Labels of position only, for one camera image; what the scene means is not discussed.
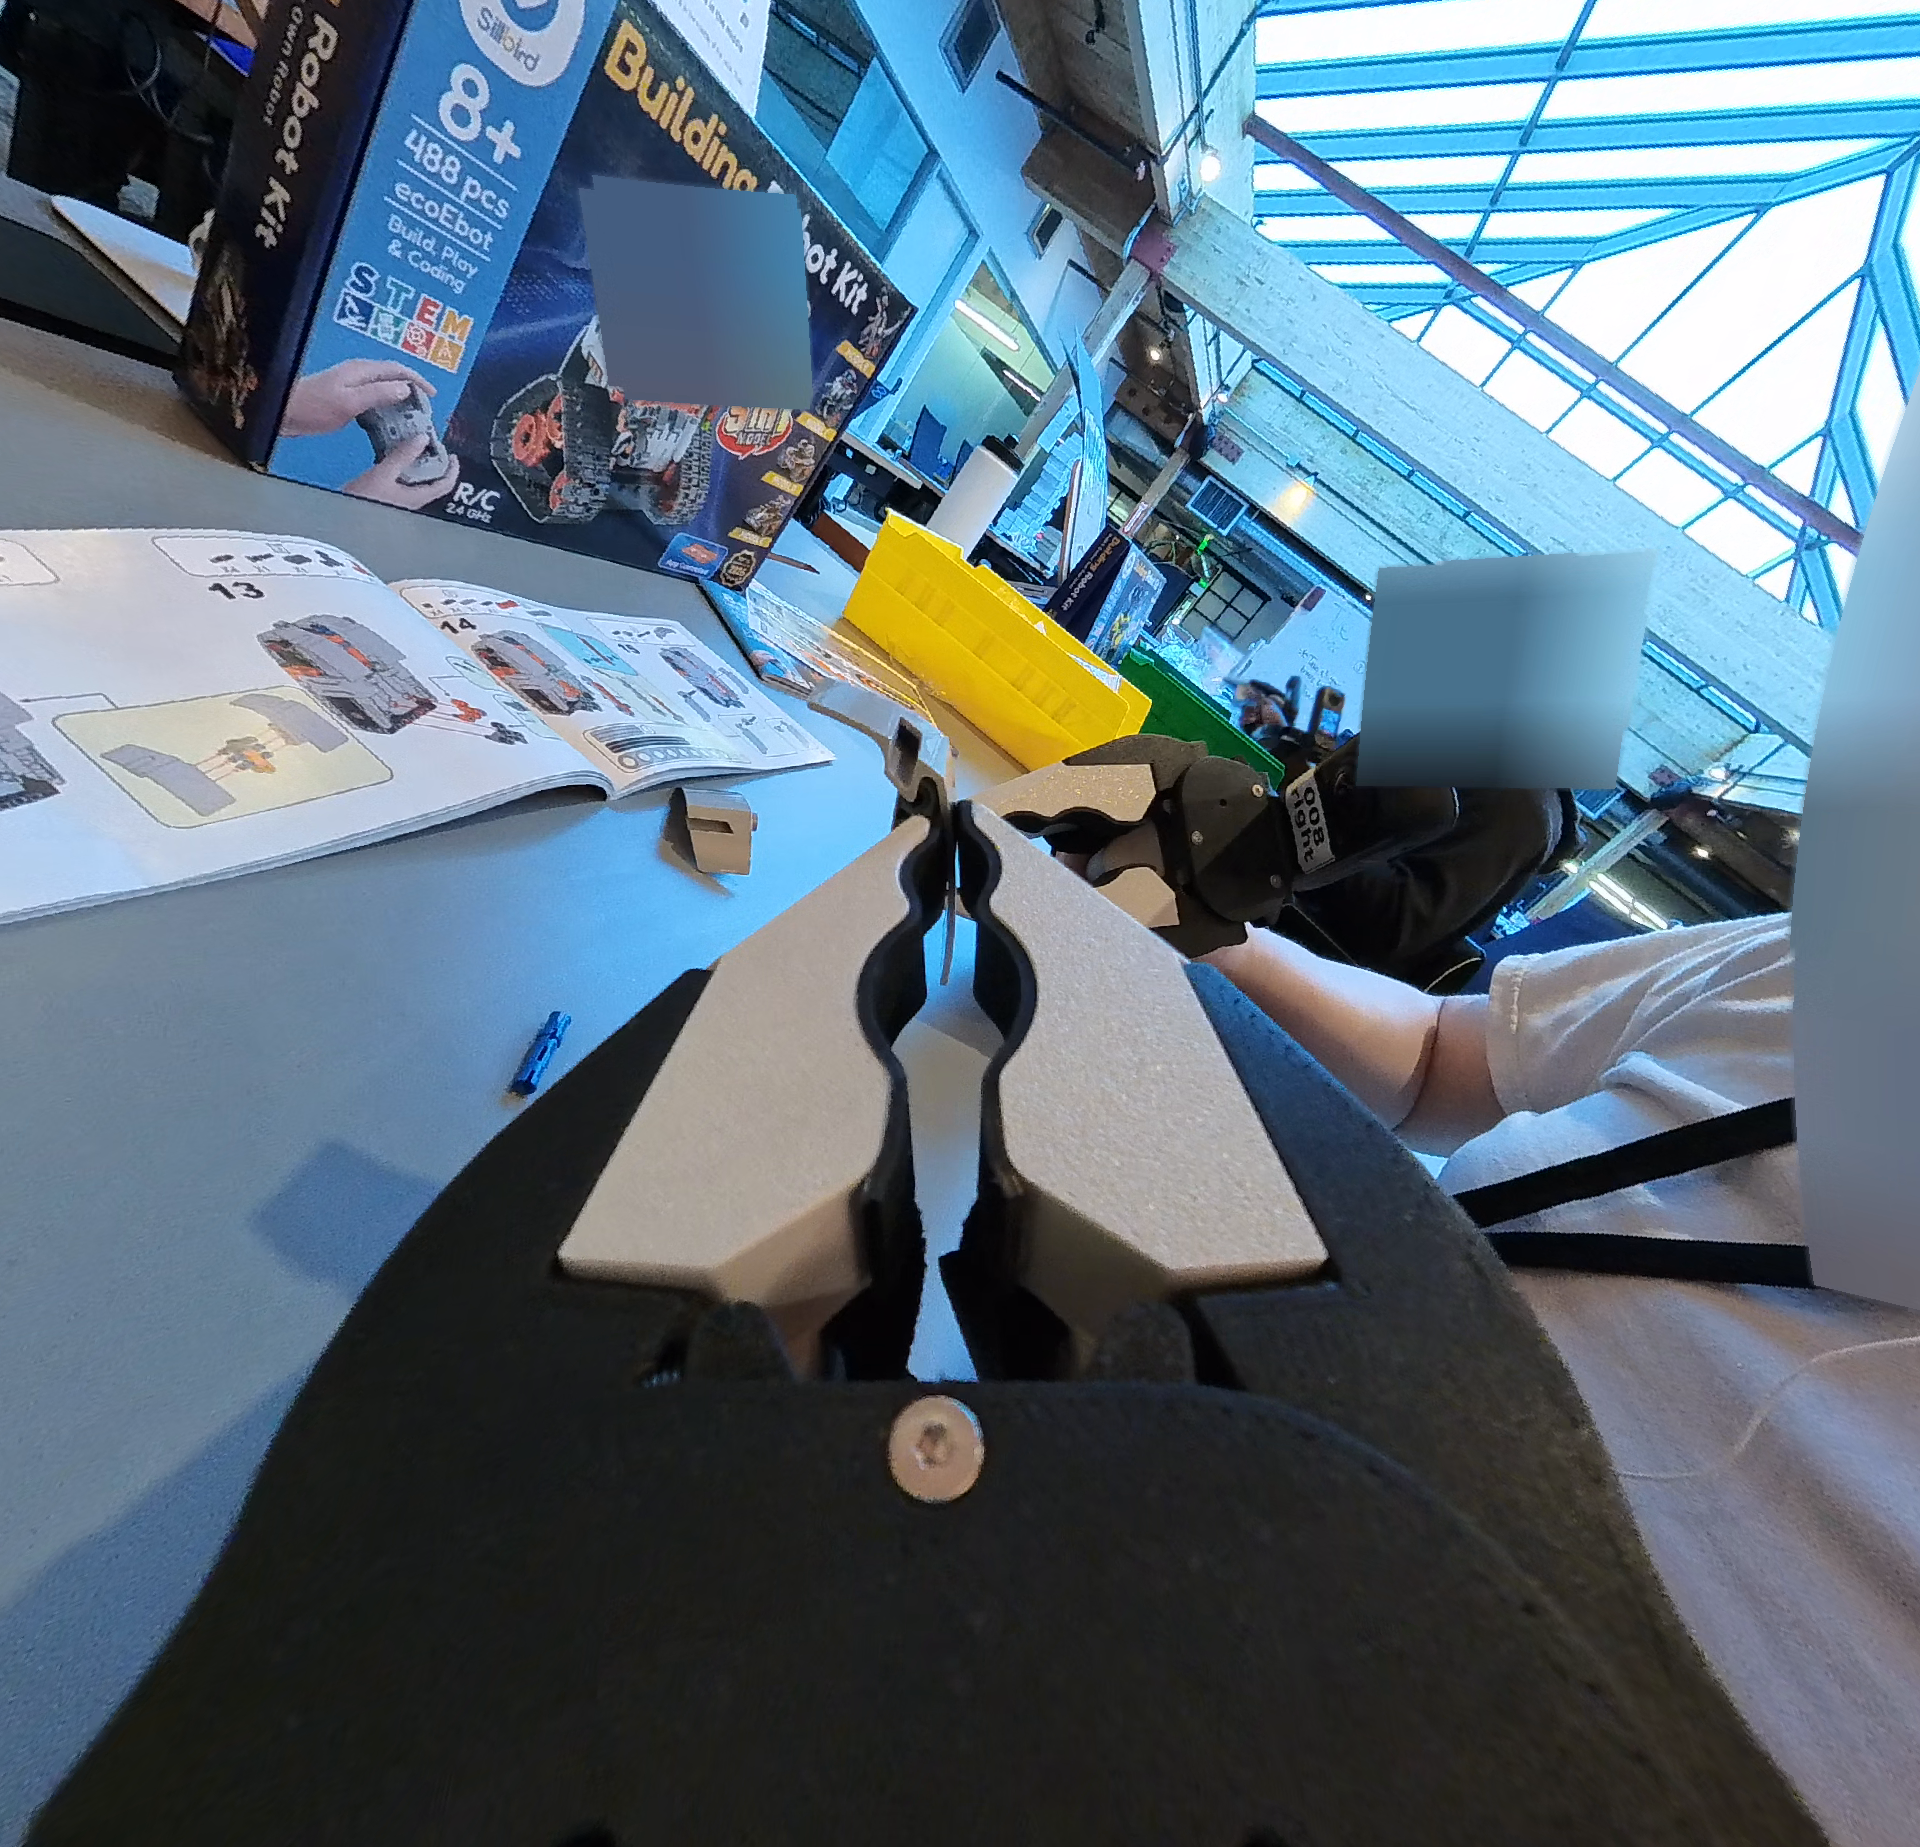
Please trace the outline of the small robot kit box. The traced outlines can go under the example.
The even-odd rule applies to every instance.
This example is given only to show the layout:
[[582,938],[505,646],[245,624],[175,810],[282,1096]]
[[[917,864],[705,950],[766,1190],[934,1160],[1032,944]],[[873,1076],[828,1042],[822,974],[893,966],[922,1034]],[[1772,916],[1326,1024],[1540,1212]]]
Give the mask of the small robot kit box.
[[1133,538],[1108,524],[1043,612],[1093,656],[1123,668],[1164,586],[1164,564],[1144,556]]

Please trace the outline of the open instruction manual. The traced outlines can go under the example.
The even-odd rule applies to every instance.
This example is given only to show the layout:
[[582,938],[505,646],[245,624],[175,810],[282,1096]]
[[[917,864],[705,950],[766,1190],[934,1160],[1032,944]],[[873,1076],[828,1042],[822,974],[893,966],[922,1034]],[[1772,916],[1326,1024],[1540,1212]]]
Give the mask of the open instruction manual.
[[3,536],[3,920],[833,752],[681,624],[209,530]]

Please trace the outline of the yellow parts bin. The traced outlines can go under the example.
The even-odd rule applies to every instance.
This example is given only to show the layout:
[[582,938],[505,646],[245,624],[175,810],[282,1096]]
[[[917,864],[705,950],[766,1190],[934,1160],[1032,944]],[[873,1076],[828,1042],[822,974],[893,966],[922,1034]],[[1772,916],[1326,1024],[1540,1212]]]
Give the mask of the yellow parts bin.
[[844,620],[1025,768],[1137,734],[1149,700],[1040,608],[893,514]]

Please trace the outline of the blue cover booklet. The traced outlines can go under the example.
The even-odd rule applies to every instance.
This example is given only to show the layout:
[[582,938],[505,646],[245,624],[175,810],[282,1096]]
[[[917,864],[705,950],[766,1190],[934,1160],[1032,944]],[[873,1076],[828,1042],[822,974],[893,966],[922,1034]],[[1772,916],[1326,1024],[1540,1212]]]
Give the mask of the blue cover booklet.
[[776,640],[771,632],[772,624],[754,618],[748,592],[731,590],[718,582],[708,582],[700,590],[762,684],[809,698],[838,678],[820,656]]

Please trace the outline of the green parts bin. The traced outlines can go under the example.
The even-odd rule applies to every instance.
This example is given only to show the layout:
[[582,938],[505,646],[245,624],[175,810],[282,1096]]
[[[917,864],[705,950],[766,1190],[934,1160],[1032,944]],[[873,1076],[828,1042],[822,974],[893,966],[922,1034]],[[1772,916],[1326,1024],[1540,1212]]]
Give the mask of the green parts bin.
[[1211,756],[1248,764],[1268,778],[1275,790],[1288,782],[1280,756],[1243,734],[1222,706],[1176,666],[1150,652],[1147,642],[1129,652],[1120,676],[1149,700],[1141,734],[1199,744]]

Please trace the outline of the person's right forearm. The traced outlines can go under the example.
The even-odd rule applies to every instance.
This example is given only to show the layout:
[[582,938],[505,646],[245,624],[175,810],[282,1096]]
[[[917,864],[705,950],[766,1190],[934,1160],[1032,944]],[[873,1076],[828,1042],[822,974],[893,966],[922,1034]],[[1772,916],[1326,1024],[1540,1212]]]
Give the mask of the person's right forearm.
[[1445,1000],[1253,930],[1200,956],[1389,1128],[1405,1128],[1427,1088]]

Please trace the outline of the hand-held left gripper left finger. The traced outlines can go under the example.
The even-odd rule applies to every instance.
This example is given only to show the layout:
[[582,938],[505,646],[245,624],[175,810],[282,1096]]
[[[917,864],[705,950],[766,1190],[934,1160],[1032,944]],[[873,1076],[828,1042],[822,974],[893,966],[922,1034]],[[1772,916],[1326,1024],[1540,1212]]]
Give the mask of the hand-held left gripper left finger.
[[896,1040],[948,840],[919,814],[721,958],[559,1248],[580,1280],[746,1302],[901,1380],[926,1244]]

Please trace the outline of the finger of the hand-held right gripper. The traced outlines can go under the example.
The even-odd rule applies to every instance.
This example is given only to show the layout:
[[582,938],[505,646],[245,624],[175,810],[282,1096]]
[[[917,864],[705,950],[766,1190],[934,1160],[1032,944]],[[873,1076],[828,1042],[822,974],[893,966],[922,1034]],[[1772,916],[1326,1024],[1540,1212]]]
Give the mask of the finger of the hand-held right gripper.
[[1149,764],[1058,762],[981,794],[977,812],[1066,852],[1099,852],[1147,822],[1158,792]]
[[1058,860],[1141,926],[1176,930],[1185,920],[1179,890],[1162,874],[1157,828],[1073,834],[1058,844]]

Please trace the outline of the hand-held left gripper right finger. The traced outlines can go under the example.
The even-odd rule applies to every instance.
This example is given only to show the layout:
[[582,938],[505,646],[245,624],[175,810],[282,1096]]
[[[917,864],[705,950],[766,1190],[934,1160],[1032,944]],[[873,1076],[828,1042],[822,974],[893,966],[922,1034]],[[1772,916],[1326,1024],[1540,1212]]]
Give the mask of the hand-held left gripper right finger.
[[1134,1304],[1316,1278],[1328,1250],[1185,960],[993,812],[957,816],[1003,1046],[955,1314],[984,1380],[1057,1380]]

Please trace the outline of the large robot kit box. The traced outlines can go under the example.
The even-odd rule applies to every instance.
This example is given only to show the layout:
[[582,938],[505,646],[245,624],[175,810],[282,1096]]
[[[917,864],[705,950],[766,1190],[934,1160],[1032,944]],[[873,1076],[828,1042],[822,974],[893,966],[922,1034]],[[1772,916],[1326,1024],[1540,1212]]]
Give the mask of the large robot kit box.
[[[753,582],[915,308],[653,0],[271,0],[181,386],[250,468],[685,580]],[[592,188],[793,196],[809,372],[647,398],[605,352]]]

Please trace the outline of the grey curved panel piece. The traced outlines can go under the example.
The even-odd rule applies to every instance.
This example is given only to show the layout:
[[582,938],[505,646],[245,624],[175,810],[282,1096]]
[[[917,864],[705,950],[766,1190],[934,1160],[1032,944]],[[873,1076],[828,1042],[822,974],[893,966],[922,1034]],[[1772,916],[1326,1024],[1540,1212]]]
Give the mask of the grey curved panel piece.
[[756,856],[758,814],[733,790],[678,786],[663,838],[686,866],[708,878],[744,878]]
[[957,768],[948,736],[912,708],[905,708],[861,684],[828,682],[814,692],[809,708],[859,730],[881,748],[884,776],[899,794],[895,826],[901,826],[903,820],[911,816],[922,816],[941,834],[945,866],[945,950],[941,984],[946,986],[952,972],[959,920],[952,834],[952,784],[957,780]]

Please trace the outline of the white bottle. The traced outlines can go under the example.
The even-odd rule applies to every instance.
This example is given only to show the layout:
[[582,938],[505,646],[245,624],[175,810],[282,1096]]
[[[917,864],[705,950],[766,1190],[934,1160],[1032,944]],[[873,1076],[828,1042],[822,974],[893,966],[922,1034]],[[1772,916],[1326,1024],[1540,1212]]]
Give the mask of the white bottle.
[[926,530],[971,556],[1011,500],[1020,472],[1022,460],[1012,440],[990,436],[972,446],[928,516]]

